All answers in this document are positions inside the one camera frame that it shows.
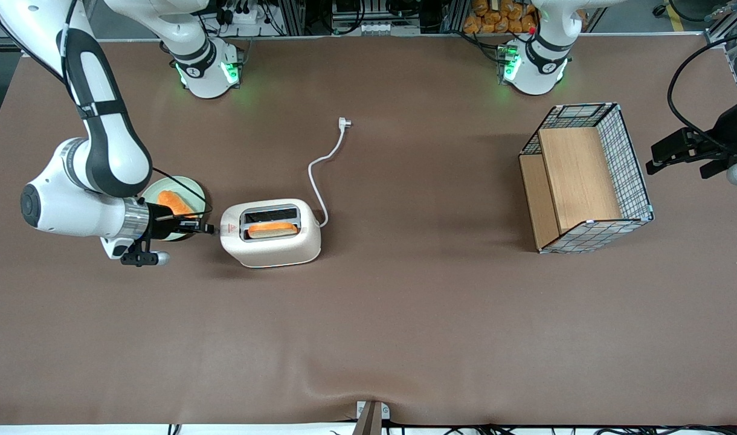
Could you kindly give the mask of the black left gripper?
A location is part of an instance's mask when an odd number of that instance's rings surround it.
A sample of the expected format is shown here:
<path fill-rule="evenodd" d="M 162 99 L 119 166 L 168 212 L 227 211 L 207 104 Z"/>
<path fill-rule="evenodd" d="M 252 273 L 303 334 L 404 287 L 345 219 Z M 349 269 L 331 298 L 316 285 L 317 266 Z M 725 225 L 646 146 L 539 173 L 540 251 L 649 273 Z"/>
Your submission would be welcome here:
<path fill-rule="evenodd" d="M 737 156 L 737 103 L 717 118 L 710 132 L 714 140 L 719 141 L 732 155 L 735 153 Z M 648 175 L 655 175 L 667 166 L 707 158 L 708 145 L 702 135 L 689 127 L 681 127 L 651 146 L 651 160 L 646 163 L 646 172 Z M 737 158 L 712 159 L 700 166 L 700 176 L 702 179 L 709 179 L 724 173 L 736 163 Z"/>

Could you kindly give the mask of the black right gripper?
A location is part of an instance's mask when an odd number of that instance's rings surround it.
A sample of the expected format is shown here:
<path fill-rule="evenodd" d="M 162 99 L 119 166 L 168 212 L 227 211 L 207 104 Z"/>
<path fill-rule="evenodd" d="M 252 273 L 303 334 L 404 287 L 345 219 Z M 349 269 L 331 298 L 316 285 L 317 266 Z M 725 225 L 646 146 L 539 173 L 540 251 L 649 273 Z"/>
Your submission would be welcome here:
<path fill-rule="evenodd" d="M 163 240 L 175 233 L 177 234 L 216 234 L 214 225 L 201 225 L 202 219 L 197 218 L 172 218 L 173 212 L 170 207 L 147 203 L 149 222 L 146 229 L 146 237 L 153 240 Z"/>

